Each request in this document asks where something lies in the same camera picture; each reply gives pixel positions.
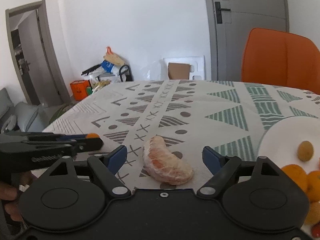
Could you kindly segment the person's left hand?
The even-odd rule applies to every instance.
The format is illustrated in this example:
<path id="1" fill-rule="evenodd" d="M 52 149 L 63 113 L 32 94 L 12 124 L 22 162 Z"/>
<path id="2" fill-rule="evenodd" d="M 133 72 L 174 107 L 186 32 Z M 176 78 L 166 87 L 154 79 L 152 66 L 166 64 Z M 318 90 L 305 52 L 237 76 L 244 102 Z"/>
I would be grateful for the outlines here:
<path id="1" fill-rule="evenodd" d="M 23 186 L 30 185 L 34 179 L 35 177 L 30 171 L 25 172 L 21 176 L 20 184 Z M 8 203 L 4 205 L 4 210 L 13 221 L 21 222 L 22 216 L 18 209 L 17 198 L 18 189 L 1 182 L 1 200 L 8 201 Z"/>

